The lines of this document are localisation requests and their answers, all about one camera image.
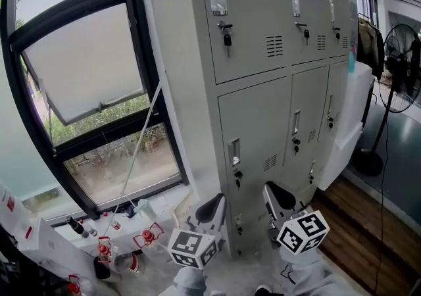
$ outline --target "black bottle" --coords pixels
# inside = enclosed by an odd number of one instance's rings
[[[83,238],[87,238],[89,236],[89,233],[85,230],[85,228],[75,219],[73,219],[71,216],[68,216],[66,218],[66,222],[69,224],[69,226],[80,236]]]

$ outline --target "locker door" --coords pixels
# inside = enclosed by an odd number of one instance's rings
[[[309,172],[315,159],[320,119],[323,115],[328,67],[323,66],[292,78],[291,110],[285,150],[283,183],[293,189],[309,182]]]
[[[329,65],[328,91],[324,102],[324,114],[320,124],[318,140],[321,143],[333,141],[336,135],[337,123],[342,110],[345,92],[347,90],[348,61]]]
[[[329,57],[337,57],[346,55],[349,51],[349,35],[350,35],[350,14],[348,0],[327,0],[333,2],[334,21],[332,23],[332,14],[330,12],[329,19],[330,30],[328,31],[328,53]]]
[[[262,192],[265,178],[271,173],[275,176],[282,167],[289,98],[289,81],[280,78],[218,100],[234,241],[239,249],[266,236],[268,217]],[[235,166],[234,159],[239,159]],[[240,187],[236,171],[243,174]],[[241,235],[236,224],[243,230]]]
[[[328,55],[327,38],[330,29],[329,6],[326,0],[299,0],[300,17],[292,17],[293,29],[290,45],[294,47],[292,64],[324,59]],[[304,37],[308,30],[310,37]]]
[[[226,15],[218,15],[226,4]],[[289,64],[285,50],[292,18],[291,0],[205,0],[216,83],[273,70]],[[221,30],[218,23],[232,25]],[[231,35],[228,57],[224,36]]]

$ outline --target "fan pole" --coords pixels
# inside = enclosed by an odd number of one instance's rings
[[[380,124],[379,132],[377,133],[376,141],[373,144],[371,150],[369,149],[357,149],[353,153],[353,163],[355,168],[365,174],[367,176],[378,176],[382,173],[383,170],[383,160],[382,158],[376,153],[377,146],[379,145],[380,138],[382,137],[382,133],[384,127],[387,122],[387,117],[389,116],[390,106],[392,104],[394,84],[399,84],[397,76],[392,76],[392,85],[390,87],[389,99],[387,100],[386,110],[384,112],[382,123]]]

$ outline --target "fan base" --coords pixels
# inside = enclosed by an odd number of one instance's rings
[[[352,156],[355,168],[366,176],[375,177],[382,173],[383,160],[369,149],[357,149]]]

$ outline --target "white cube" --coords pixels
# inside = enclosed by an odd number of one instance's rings
[[[329,230],[328,223],[317,210],[286,221],[277,240],[291,253],[297,255],[319,246]]]
[[[168,252],[177,264],[203,269],[216,255],[218,247],[213,235],[174,228],[168,244]]]

